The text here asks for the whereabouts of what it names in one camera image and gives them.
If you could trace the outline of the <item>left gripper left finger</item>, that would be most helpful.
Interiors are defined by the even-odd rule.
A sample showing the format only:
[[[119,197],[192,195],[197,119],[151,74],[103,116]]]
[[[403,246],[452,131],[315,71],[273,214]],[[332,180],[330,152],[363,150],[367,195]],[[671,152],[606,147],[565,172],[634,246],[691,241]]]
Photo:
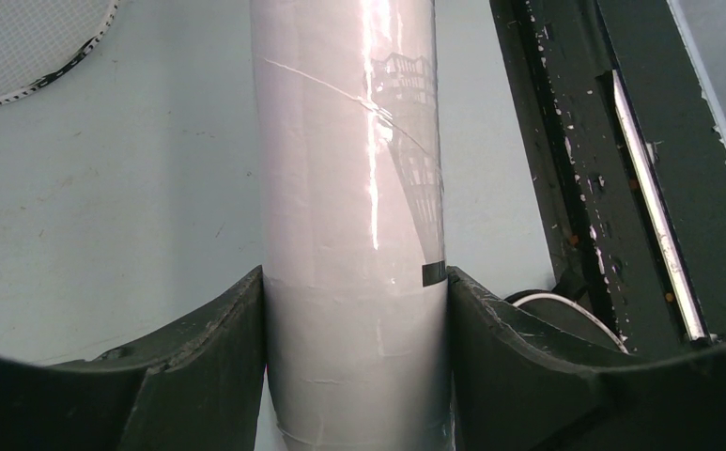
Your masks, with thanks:
[[[91,361],[0,357],[0,450],[251,450],[266,366],[262,271]]]

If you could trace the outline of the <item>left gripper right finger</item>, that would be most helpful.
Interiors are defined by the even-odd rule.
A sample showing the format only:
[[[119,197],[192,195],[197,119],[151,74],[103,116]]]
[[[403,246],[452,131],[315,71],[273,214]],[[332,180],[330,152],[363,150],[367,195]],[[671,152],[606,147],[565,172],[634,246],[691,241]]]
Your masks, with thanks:
[[[448,270],[461,450],[726,450],[726,344],[612,351]]]

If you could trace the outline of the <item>white shuttlecock tube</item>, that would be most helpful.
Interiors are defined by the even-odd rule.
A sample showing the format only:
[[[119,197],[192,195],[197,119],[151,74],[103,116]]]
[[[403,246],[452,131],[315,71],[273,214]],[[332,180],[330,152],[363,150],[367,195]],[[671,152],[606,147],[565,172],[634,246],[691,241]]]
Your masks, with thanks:
[[[448,450],[435,5],[254,1],[267,376],[288,450]]]

